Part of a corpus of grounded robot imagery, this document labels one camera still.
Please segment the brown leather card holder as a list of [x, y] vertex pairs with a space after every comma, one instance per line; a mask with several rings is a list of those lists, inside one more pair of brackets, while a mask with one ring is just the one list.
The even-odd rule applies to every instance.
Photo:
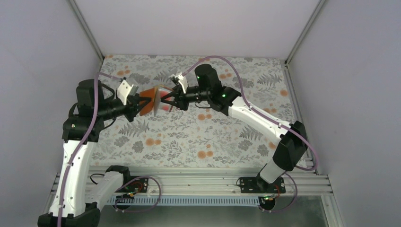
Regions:
[[148, 90], [141, 91], [139, 96], [143, 98], [150, 98], [150, 101], [145, 100], [140, 102], [140, 104], [145, 104], [145, 106], [140, 110], [139, 115], [144, 116], [148, 113], [153, 113], [153, 115], [156, 116], [158, 112], [171, 112], [173, 106], [162, 103], [161, 98], [165, 97], [172, 91], [172, 89], [165, 86], [155, 86]]

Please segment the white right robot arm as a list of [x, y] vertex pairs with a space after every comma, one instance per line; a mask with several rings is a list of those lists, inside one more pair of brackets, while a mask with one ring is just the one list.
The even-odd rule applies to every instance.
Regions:
[[289, 123], [263, 113], [239, 91], [223, 86], [217, 71], [209, 64], [197, 66], [194, 72], [198, 83], [196, 86], [189, 86], [182, 72], [172, 72], [169, 79], [175, 86], [161, 98], [161, 102], [187, 110], [190, 103], [206, 101], [211, 109], [241, 120], [266, 136], [276, 145], [276, 150], [272, 160], [257, 174], [258, 181], [262, 183], [271, 184], [296, 167], [308, 148], [305, 127], [301, 122]]

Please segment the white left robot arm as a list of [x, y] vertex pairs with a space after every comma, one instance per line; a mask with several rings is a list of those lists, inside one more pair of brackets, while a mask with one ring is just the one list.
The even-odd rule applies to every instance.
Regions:
[[49, 211], [38, 218], [40, 227], [98, 226], [106, 202], [130, 180], [128, 167], [111, 166], [94, 189], [86, 193], [90, 161], [105, 121], [124, 116], [132, 122], [152, 102], [152, 98], [138, 94], [126, 80], [108, 98], [103, 94], [106, 88], [95, 79], [81, 81], [77, 86], [77, 102], [63, 124], [59, 185]]

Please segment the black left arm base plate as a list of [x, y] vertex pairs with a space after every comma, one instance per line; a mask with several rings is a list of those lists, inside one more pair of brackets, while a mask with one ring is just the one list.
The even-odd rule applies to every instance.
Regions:
[[148, 177], [131, 176], [128, 182], [128, 185], [116, 191], [117, 193], [122, 193], [124, 198], [134, 198], [136, 194], [148, 191]]

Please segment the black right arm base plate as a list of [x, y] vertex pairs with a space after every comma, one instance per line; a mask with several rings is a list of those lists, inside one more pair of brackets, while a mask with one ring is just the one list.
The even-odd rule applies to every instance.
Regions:
[[235, 184], [240, 188], [241, 193], [278, 194], [286, 192], [283, 177], [277, 178], [273, 183], [267, 183], [260, 177], [240, 177]]

